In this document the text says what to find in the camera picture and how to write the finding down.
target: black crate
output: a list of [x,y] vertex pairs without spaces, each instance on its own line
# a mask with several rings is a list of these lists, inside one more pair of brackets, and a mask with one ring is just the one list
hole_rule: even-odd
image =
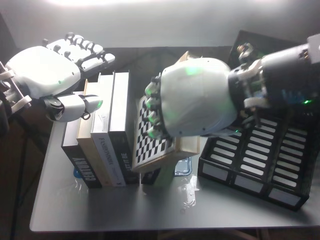
[[298,210],[309,198],[319,127],[314,119],[290,119],[263,116],[260,128],[208,138],[198,176]]

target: white robotic hand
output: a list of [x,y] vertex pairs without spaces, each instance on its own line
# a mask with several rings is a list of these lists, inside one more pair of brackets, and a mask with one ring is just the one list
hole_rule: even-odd
[[97,96],[71,94],[81,80],[105,68],[115,60],[102,46],[68,33],[64,39],[25,49],[0,65],[0,83],[7,89],[0,100],[14,113],[29,107],[32,99],[43,101],[53,121],[70,122],[85,118],[100,107]]
[[178,62],[151,79],[146,87],[145,121],[151,138],[207,135],[223,132],[237,117],[228,75],[230,68],[214,58]]

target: robotic arm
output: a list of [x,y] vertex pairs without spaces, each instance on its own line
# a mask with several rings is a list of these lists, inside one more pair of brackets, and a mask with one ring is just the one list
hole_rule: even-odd
[[3,66],[0,62],[0,132],[9,130],[8,117],[39,100],[53,121],[70,122],[87,118],[102,105],[96,95],[71,94],[81,80],[115,60],[103,47],[80,35],[68,33],[64,39],[19,52]]
[[254,59],[250,44],[238,47],[241,66],[231,70],[214,58],[176,63],[146,87],[151,138],[232,135],[241,110],[308,103],[319,96],[320,34],[306,44]]

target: black file organizer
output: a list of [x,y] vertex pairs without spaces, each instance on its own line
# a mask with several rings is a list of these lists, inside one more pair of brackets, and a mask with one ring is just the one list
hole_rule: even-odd
[[264,115],[261,128],[208,138],[198,176],[298,210],[309,198],[320,146],[318,122],[299,120],[304,124],[294,117]]

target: white wall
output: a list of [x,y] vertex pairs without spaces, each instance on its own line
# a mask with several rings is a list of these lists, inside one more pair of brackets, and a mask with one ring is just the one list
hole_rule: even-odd
[[300,42],[320,33],[320,0],[100,0],[105,4],[93,6],[54,1],[70,0],[0,0],[18,48],[67,32],[110,48],[231,46],[239,30]]

